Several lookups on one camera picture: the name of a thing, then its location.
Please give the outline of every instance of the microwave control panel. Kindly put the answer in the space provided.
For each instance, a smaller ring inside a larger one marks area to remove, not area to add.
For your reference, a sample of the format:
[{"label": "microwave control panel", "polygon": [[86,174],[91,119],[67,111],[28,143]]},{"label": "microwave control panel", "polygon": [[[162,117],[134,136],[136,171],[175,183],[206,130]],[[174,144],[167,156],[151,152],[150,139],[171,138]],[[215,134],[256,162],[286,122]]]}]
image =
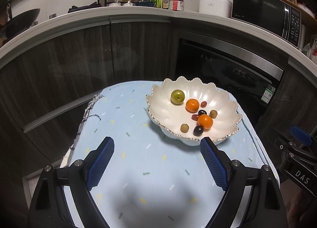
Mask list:
[{"label": "microwave control panel", "polygon": [[293,7],[290,7],[290,23],[288,32],[288,42],[298,47],[299,36],[301,32],[301,12]]}]

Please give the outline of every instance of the blue gripper pad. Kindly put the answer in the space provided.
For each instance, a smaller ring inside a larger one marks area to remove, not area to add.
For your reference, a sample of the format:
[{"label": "blue gripper pad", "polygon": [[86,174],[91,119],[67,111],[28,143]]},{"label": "blue gripper pad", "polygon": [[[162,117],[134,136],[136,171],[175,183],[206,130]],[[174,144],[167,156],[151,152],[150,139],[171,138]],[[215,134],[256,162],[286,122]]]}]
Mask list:
[{"label": "blue gripper pad", "polygon": [[214,178],[216,185],[221,187],[223,191],[226,191],[228,188],[226,169],[223,167],[217,155],[211,149],[205,138],[200,141],[200,152],[209,168],[212,177]]},{"label": "blue gripper pad", "polygon": [[305,146],[311,146],[312,145],[313,141],[312,141],[311,136],[309,134],[307,134],[306,132],[302,131],[301,129],[299,129],[298,127],[296,127],[295,125],[293,125],[291,127],[289,132],[290,132],[290,134],[293,137],[298,139]]},{"label": "blue gripper pad", "polygon": [[100,154],[96,157],[96,160],[88,170],[88,178],[86,182],[86,188],[88,189],[88,191],[91,191],[93,187],[96,187],[98,185],[115,151],[114,140],[110,137],[107,138],[108,142],[106,143],[106,145],[101,150]]}]

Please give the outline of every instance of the black microwave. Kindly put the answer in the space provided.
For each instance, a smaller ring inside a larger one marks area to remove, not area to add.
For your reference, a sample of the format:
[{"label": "black microwave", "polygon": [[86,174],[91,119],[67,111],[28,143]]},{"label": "black microwave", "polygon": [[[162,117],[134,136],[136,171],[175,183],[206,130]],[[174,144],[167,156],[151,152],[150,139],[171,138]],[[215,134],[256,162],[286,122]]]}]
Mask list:
[{"label": "black microwave", "polygon": [[263,28],[298,47],[301,12],[281,0],[233,0],[231,18]]}]

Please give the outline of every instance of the table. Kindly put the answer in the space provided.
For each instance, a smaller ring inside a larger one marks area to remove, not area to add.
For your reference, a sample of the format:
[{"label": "table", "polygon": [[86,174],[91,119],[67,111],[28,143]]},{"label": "table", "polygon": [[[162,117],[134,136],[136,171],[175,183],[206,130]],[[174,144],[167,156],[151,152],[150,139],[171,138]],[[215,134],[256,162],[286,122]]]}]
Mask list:
[{"label": "table", "polygon": [[[161,81],[130,81],[105,88],[89,103],[74,145],[62,166],[84,159],[105,136],[115,152],[97,187],[92,188],[100,212],[116,228],[201,228],[216,210],[224,192],[215,182],[197,147],[166,137],[151,122],[145,96]],[[230,159],[245,166],[271,166],[260,139],[240,106],[239,131],[218,145]],[[246,187],[232,224],[237,227],[248,202]],[[74,223],[83,227],[69,187],[65,196]]]}]

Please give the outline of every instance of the orange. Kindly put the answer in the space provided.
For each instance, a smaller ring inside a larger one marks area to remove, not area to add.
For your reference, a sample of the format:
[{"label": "orange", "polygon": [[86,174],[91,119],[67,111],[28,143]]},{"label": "orange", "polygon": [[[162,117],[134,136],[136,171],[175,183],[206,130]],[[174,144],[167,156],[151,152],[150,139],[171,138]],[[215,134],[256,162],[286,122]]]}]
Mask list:
[{"label": "orange", "polygon": [[197,99],[191,98],[186,102],[186,110],[195,113],[199,109],[199,102]]},{"label": "orange", "polygon": [[204,130],[209,130],[212,127],[214,121],[210,116],[202,114],[198,117],[197,123],[198,125],[202,126]]}]

